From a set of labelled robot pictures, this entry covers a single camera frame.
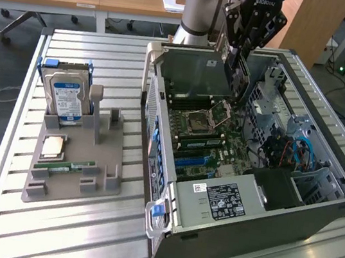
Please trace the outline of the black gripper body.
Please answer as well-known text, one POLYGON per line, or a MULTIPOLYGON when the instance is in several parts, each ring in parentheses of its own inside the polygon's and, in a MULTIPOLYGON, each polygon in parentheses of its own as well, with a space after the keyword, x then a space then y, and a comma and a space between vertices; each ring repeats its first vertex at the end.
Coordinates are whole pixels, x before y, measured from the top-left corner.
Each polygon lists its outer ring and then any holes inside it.
POLYGON ((285 0, 240 0, 241 30, 238 43, 246 49, 264 47, 284 27, 285 0))

